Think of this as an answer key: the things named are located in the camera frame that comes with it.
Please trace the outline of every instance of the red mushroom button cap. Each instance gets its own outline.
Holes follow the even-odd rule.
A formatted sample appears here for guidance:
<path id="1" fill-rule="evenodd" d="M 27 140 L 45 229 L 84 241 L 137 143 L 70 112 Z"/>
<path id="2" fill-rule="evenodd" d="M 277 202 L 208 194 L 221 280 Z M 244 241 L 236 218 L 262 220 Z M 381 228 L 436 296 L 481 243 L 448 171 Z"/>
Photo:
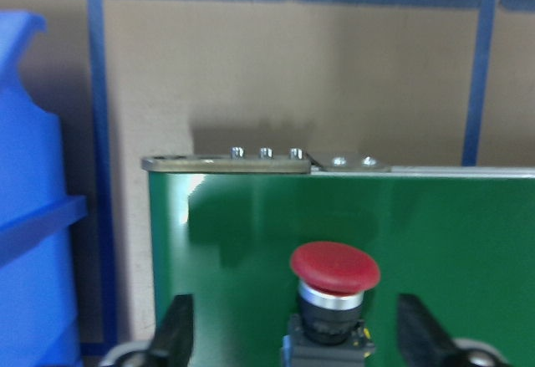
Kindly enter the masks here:
<path id="1" fill-rule="evenodd" d="M 380 280 L 375 260 L 343 243 L 303 244 L 293 252 L 290 265 L 308 286 L 339 296 L 371 289 Z"/>

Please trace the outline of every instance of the silver ring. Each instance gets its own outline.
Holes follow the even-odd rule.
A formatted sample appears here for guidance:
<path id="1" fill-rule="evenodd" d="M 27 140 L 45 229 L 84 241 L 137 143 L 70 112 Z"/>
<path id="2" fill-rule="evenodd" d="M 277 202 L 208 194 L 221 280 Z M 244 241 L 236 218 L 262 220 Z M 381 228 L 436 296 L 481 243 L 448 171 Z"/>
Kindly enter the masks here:
<path id="1" fill-rule="evenodd" d="M 333 294 L 319 292 L 301 280 L 299 281 L 298 291 L 301 297 L 307 302 L 328 310 L 350 310 L 360 306 L 364 299 L 364 292 L 357 292 L 349 296 L 335 296 Z"/>

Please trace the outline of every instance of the green surface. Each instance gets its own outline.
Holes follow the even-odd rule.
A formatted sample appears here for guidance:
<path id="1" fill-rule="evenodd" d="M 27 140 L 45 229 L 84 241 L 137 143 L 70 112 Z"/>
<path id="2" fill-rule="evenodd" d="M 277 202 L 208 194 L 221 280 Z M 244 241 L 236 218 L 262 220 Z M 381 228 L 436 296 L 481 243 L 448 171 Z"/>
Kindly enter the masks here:
<path id="1" fill-rule="evenodd" d="M 194 293 L 191 367 L 278 367 L 297 279 L 315 240 L 368 252 L 382 280 L 364 297 L 377 352 L 402 366 L 398 293 L 415 293 L 454 337 L 516 366 L 535 344 L 535 180 L 150 173 L 155 302 Z"/>

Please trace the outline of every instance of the blue container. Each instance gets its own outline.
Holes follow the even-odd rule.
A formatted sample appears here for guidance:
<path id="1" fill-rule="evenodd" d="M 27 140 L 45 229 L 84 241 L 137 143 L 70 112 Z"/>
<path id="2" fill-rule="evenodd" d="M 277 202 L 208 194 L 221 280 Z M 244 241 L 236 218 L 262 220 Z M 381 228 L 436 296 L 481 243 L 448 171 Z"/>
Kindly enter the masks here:
<path id="1" fill-rule="evenodd" d="M 0 366 L 80 365 L 59 119 L 36 106 L 17 63 L 43 18 L 0 12 Z"/>

